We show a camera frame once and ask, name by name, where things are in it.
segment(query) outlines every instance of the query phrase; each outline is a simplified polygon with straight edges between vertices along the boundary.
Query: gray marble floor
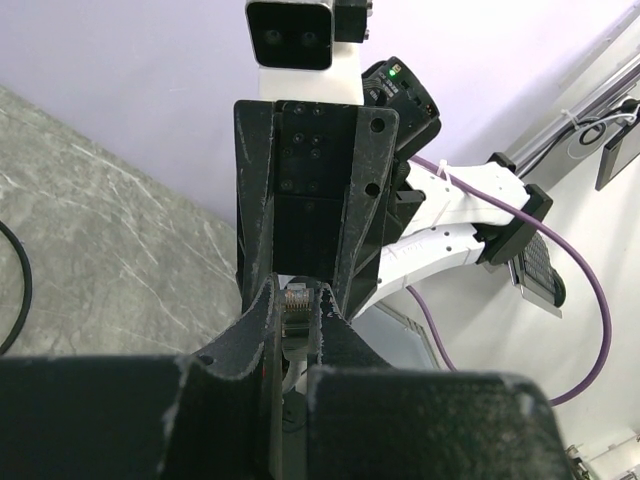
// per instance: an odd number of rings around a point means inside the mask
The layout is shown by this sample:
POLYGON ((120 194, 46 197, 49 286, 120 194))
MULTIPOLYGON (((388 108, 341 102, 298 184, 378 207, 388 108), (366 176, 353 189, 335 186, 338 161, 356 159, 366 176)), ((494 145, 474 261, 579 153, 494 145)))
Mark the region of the gray marble floor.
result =
MULTIPOLYGON (((34 278, 10 354, 191 352, 239 313, 231 227, 1 87, 0 220, 34 278)), ((21 296, 0 236, 0 339, 21 296)))

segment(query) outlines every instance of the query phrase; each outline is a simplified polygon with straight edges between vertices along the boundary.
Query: round hole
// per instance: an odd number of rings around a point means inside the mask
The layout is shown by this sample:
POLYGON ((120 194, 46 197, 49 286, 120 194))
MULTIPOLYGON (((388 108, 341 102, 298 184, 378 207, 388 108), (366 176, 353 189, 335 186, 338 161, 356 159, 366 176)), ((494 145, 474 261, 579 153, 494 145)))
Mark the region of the round hole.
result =
POLYGON ((267 30, 264 39, 269 45, 280 45, 282 43, 282 34, 277 30, 267 30))
POLYGON ((205 365, 211 365, 213 363, 213 358, 209 355, 198 355, 198 358, 205 365))
POLYGON ((380 195, 380 187, 375 183, 370 183, 369 185, 367 185, 364 188, 364 191, 371 198, 376 198, 378 195, 380 195))
POLYGON ((315 47, 318 44, 318 36, 313 32, 304 32, 302 34, 302 45, 305 47, 315 47))
POLYGON ((384 130, 384 120, 381 118, 374 118, 371 120, 371 131, 375 133, 380 133, 384 130))

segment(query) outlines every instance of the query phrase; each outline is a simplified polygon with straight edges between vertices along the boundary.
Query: coiled black cable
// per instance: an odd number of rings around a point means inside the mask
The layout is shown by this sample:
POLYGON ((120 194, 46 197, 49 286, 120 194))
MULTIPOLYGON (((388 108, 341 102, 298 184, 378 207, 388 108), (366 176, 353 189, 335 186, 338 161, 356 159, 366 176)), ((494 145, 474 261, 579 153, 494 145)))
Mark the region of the coiled black cable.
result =
POLYGON ((20 335, 20 332, 22 332, 22 329, 24 328, 25 322, 27 321, 27 315, 31 308, 31 299, 33 298, 33 278, 31 276, 31 264, 29 263, 29 257, 27 256, 27 252, 22 246, 22 243, 20 243, 18 237, 16 237, 11 229, 1 221, 0 232, 7 237, 7 240, 9 240, 9 243, 18 255, 20 266, 22 267, 22 280, 24 282, 22 306, 20 307, 18 318, 14 322, 13 327, 11 327, 11 331, 9 332, 9 335, 7 335, 7 338, 5 338, 5 340, 0 344, 0 355, 4 355, 15 343, 18 335, 20 335))

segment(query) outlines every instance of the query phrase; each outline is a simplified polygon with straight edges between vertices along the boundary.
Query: marble surface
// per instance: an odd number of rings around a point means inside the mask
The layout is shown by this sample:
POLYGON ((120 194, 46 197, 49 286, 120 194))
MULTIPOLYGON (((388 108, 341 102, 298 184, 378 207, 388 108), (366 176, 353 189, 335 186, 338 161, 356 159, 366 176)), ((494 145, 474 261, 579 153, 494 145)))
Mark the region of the marble surface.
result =
MULTIPOLYGON (((10 354, 191 352, 239 314, 231 227, 1 87, 0 219, 34 278, 10 354)), ((21 298, 0 236, 0 338, 21 298)))

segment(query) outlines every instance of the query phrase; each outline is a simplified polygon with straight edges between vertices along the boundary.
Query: wall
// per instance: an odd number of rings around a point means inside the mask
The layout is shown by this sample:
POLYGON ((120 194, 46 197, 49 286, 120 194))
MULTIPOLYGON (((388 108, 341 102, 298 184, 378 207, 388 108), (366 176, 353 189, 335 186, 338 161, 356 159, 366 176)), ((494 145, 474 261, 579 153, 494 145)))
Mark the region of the wall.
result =
MULTIPOLYGON (((232 106, 255 98, 243 0, 0 0, 0 83, 190 199, 234 219, 232 106)), ((425 154, 510 145, 633 0, 375 2, 363 65, 391 55, 442 110, 425 154)))
MULTIPOLYGON (((591 264, 613 316, 613 345, 601 377, 555 409, 567 444, 586 444, 594 453, 640 431, 640 161, 596 192, 599 161, 598 152, 549 191, 555 204, 545 221, 591 264)), ((567 284, 562 320, 522 300, 506 269, 491 275, 482 266, 466 267, 419 285, 460 368, 521 373, 549 397, 564 393, 589 371, 602 332, 595 296, 573 261, 555 245, 550 250, 567 284)), ((398 293, 389 304, 424 323, 407 293, 398 293)))

